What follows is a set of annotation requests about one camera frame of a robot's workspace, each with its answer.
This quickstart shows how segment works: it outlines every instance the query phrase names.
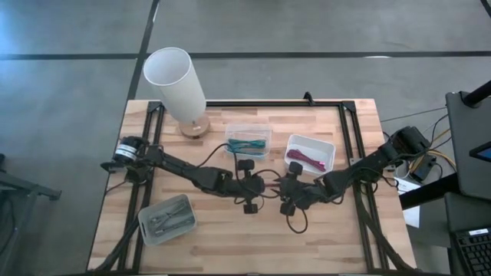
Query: pink object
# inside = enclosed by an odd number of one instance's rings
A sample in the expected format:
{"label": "pink object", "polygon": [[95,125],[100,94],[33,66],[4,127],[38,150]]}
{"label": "pink object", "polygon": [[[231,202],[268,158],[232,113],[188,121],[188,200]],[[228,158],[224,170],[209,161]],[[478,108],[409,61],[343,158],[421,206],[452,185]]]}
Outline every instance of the pink object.
{"label": "pink object", "polygon": [[326,171],[326,169],[325,169],[325,163],[324,162],[313,160],[313,159],[309,158],[308,156],[306,156],[305,154],[303,154],[298,149],[297,150],[296,149],[290,149],[286,153],[286,156],[288,156],[288,157],[290,157],[292,159],[296,159],[296,160],[301,160],[301,161],[307,162],[310,165],[312,165],[313,167],[315,167],[316,169],[320,170],[321,172],[325,172]]}

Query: white bowl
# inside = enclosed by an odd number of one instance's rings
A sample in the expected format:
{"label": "white bowl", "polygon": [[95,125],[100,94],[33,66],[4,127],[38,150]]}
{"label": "white bowl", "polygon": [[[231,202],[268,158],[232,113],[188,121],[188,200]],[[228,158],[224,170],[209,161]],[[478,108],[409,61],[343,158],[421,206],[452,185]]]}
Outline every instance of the white bowl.
{"label": "white bowl", "polygon": [[[286,154],[289,150],[300,150],[303,154],[308,156],[313,160],[317,160],[320,162],[324,162],[325,172],[315,168],[309,163],[301,160],[292,159]],[[301,164],[304,167],[303,172],[313,175],[313,176],[321,176],[325,173],[332,171],[334,166],[334,155],[336,154],[336,147],[322,140],[312,139],[301,135],[293,134],[288,139],[288,146],[286,147],[285,152],[285,165],[286,168],[290,166],[292,161],[295,161]]]}

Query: wooden lamp base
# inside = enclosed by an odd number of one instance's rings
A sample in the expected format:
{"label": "wooden lamp base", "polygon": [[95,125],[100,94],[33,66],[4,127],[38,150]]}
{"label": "wooden lamp base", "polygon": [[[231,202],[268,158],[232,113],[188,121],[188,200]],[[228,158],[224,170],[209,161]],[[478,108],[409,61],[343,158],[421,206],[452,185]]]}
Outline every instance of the wooden lamp base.
{"label": "wooden lamp base", "polygon": [[181,133],[190,139],[199,139],[205,136],[209,132],[209,119],[207,116],[202,116],[192,123],[179,122],[179,129]]}

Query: white paper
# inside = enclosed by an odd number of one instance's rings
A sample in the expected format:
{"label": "white paper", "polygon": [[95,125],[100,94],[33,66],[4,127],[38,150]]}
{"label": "white paper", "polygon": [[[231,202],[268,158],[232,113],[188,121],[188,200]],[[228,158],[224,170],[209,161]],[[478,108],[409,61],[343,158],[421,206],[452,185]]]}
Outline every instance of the white paper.
{"label": "white paper", "polygon": [[[404,179],[395,178],[399,182],[399,195],[420,188],[417,184],[411,183]],[[420,227],[420,207],[416,206],[411,209],[404,210],[404,220],[407,225],[419,228]]]}

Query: yellow wire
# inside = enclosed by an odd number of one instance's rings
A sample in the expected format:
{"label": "yellow wire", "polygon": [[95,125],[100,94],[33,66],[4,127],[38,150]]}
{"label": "yellow wire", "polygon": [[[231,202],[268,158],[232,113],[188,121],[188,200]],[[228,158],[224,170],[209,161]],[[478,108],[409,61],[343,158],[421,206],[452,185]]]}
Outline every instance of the yellow wire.
{"label": "yellow wire", "polygon": [[[449,131],[450,131],[450,128],[443,131],[442,133],[438,134],[438,136],[435,137],[435,139],[433,139],[433,141],[431,141],[431,143],[433,144],[436,140],[441,138],[443,135],[445,135]],[[428,151],[428,153],[432,153],[434,155],[437,155],[437,156],[440,156],[440,157],[447,159],[452,164],[453,168],[456,169],[455,162],[450,157],[448,157],[448,156],[444,155],[443,153],[436,151],[436,150],[430,150],[430,151]],[[412,162],[409,165],[409,170],[413,173],[416,170],[416,168],[420,165],[421,161],[423,161],[423,157],[416,159],[414,162]]]}
{"label": "yellow wire", "polygon": [[435,155],[435,156],[439,156],[439,157],[442,157],[444,159],[446,159],[450,164],[452,164],[452,167],[456,170],[457,169],[457,166],[455,164],[455,162],[448,156],[446,156],[445,154],[439,152],[439,151],[436,151],[436,150],[430,150],[428,151],[429,154],[431,155]]}
{"label": "yellow wire", "polygon": [[447,133],[449,131],[450,131],[450,129],[447,129],[447,130],[443,131],[435,139],[433,139],[433,141],[431,141],[431,143],[434,143],[436,140],[438,140],[440,137],[442,137],[443,135],[445,135],[445,133]]}

